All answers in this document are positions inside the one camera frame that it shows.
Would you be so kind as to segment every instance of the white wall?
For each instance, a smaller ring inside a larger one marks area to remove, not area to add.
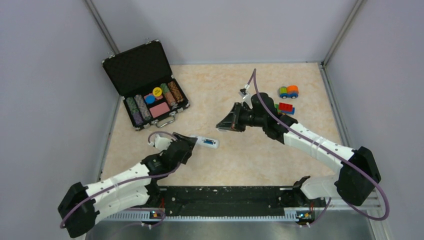
[[[57,207],[95,180],[118,100],[82,0],[0,2],[0,239],[69,239]]]
[[[322,61],[356,0],[93,0],[120,51],[174,64]]]
[[[395,239],[423,238],[424,1],[368,1],[328,66],[355,147],[373,151]]]

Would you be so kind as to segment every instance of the yellow poker chip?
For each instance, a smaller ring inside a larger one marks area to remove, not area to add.
[[[162,89],[160,87],[153,88],[153,96],[159,97],[162,95]]]

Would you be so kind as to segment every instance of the blue poker chip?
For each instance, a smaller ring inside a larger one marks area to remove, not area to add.
[[[144,100],[146,101],[147,104],[152,104],[155,102],[156,97],[153,95],[148,95]]]

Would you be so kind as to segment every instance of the toy building block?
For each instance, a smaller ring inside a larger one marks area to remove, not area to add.
[[[275,108],[278,114],[295,114],[295,108],[291,104],[280,102],[279,104],[275,104]]]
[[[295,99],[299,97],[299,88],[296,85],[291,85],[288,87],[282,86],[279,88],[279,97],[282,99],[292,98]]]

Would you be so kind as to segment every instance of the poker chip case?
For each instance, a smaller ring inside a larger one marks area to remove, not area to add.
[[[178,113],[190,106],[174,78],[159,40],[113,55],[101,63],[121,95],[129,119],[137,131],[151,125],[161,128],[170,124],[176,120]],[[160,96],[156,96],[160,92],[157,88],[161,89]]]

